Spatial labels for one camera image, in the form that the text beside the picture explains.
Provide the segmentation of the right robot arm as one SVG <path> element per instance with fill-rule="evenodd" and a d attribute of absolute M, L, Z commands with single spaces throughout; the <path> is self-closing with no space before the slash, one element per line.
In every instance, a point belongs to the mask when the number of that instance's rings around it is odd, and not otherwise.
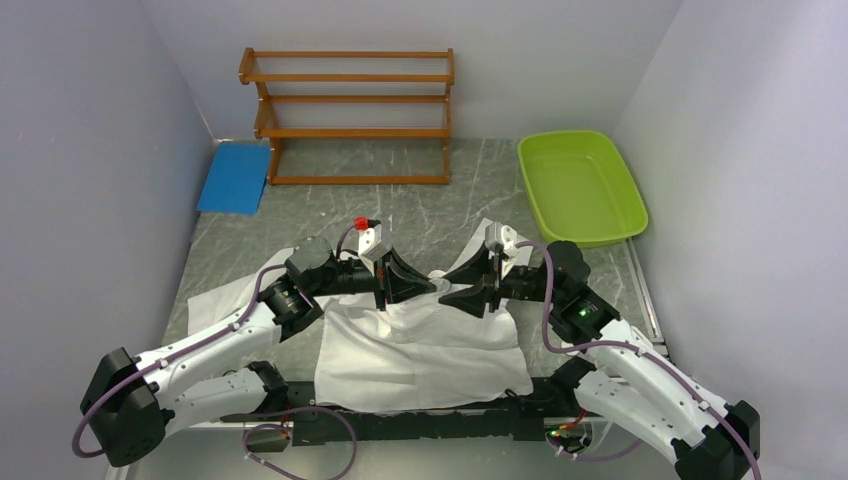
<path fill-rule="evenodd" d="M 511 265 L 531 244 L 482 244 L 443 274 L 456 290 L 440 303 L 475 317 L 504 299 L 541 303 L 546 349 L 569 358 L 551 377 L 555 410 L 604 417 L 660 453 L 681 479 L 761 478 L 758 411 L 729 403 L 659 354 L 589 286 L 591 269 L 576 244 L 541 246 L 538 267 Z"/>

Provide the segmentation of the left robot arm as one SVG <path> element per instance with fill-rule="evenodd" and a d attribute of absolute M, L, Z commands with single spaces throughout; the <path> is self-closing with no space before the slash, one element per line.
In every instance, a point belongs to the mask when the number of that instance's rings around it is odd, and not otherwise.
<path fill-rule="evenodd" d="M 262 269 L 247 304 L 178 342 L 132 356 L 115 349 L 99 361 L 80 404 L 72 438 L 80 458 L 105 456 L 114 467 L 153 451 L 167 436 L 221 415 L 278 417 L 284 382 L 267 362 L 212 379 L 221 364 L 299 334 L 324 310 L 318 300 L 370 294 L 385 310 L 436 291 L 374 231 L 361 233 L 357 253 L 340 259 L 325 239 L 308 237 L 281 264 Z"/>

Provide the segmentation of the white shirt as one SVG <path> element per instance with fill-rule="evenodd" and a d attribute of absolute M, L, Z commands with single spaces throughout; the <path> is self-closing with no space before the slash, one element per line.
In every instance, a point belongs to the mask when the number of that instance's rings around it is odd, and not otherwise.
<path fill-rule="evenodd" d="M 316 401 L 368 413 L 457 407 L 532 392 L 506 307 L 477 318 L 427 294 L 379 311 L 370 294 L 323 297 L 303 332 L 237 360 L 267 360 Z"/>

